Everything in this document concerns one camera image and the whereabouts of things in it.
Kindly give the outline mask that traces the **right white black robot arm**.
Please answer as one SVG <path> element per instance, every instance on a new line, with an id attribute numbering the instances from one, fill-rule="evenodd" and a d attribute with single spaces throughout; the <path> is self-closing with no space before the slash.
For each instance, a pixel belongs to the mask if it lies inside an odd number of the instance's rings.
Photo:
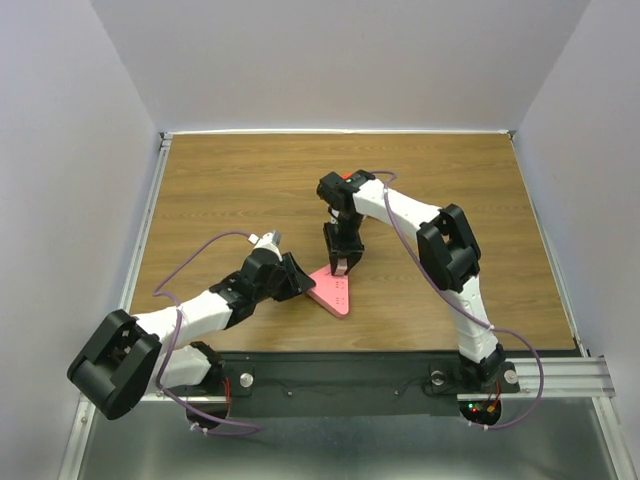
<path id="1" fill-rule="evenodd" d="M 505 353 L 481 298 L 481 250 L 464 211 L 454 204 L 439 207 L 414 200 L 364 170 L 347 177 L 330 172 L 319 180 L 316 193 L 332 217 L 323 226 L 331 273 L 346 276 L 361 260 L 364 218 L 393 227 L 405 248 L 414 240 L 417 249 L 408 250 L 409 255 L 449 305 L 458 335 L 461 381 L 472 390 L 491 384 Z"/>

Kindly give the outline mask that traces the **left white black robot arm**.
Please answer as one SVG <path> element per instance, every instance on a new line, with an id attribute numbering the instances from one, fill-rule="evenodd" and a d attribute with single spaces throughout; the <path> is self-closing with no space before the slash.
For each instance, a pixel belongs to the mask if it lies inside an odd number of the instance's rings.
<path id="1" fill-rule="evenodd" d="M 262 301 L 283 302 L 315 286 L 291 253 L 257 247 L 240 269 L 177 306 L 107 314 L 71 362 L 67 378 L 107 419 L 118 419 L 155 385 L 162 362 L 177 346 L 236 326 Z"/>

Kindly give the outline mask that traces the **small pink square adapter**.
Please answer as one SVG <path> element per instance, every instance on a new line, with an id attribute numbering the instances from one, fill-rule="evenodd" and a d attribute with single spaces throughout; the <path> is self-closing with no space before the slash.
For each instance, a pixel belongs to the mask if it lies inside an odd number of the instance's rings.
<path id="1" fill-rule="evenodd" d="M 335 270 L 333 271 L 334 276 L 344 276 L 348 270 L 348 260 L 346 258 L 338 259 L 336 262 Z"/>

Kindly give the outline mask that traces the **pink triangular power strip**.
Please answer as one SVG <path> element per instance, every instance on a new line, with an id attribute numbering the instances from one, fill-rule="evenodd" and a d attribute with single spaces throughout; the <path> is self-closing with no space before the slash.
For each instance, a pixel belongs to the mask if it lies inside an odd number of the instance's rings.
<path id="1" fill-rule="evenodd" d="M 306 295 L 336 318 L 345 318 L 350 312 L 349 278 L 334 276 L 329 265 L 310 275 L 315 286 Z"/>

